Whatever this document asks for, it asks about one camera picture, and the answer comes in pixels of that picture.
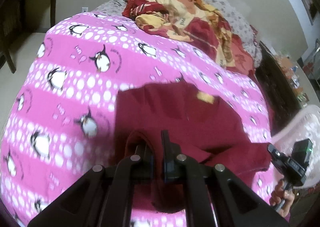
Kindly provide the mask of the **right hand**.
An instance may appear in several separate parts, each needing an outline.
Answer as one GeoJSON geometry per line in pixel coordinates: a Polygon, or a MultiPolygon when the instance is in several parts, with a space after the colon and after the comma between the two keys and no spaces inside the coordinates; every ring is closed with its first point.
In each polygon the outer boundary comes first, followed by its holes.
{"type": "Polygon", "coordinates": [[[271,198],[269,200],[269,203],[271,206],[275,206],[280,204],[280,202],[284,200],[285,203],[278,213],[283,218],[287,218],[290,214],[290,209],[294,202],[295,195],[292,191],[284,190],[283,187],[284,187],[284,181],[283,180],[278,181],[277,185],[275,186],[274,190],[271,193],[271,198]]]}

